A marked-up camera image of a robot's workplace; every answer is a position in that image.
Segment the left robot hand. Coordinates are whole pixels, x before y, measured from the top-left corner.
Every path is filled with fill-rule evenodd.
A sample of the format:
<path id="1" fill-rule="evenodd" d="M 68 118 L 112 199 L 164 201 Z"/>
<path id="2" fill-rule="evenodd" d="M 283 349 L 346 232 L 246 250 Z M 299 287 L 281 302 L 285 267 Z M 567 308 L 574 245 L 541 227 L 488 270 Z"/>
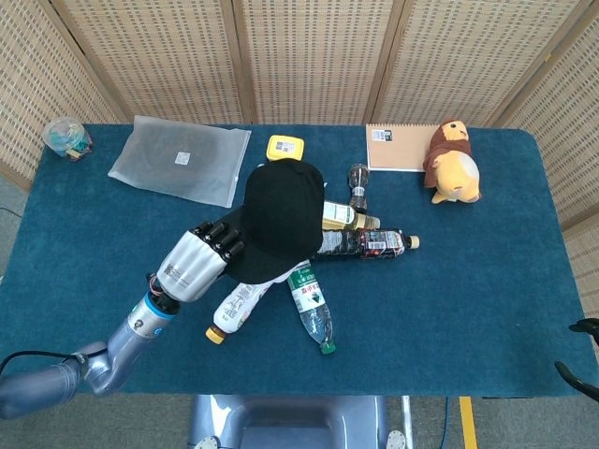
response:
<path id="1" fill-rule="evenodd" d="M 157 270 L 157 280 L 172 299 L 196 301 L 244 246 L 239 229 L 224 222 L 204 222 L 182 235 Z"/>

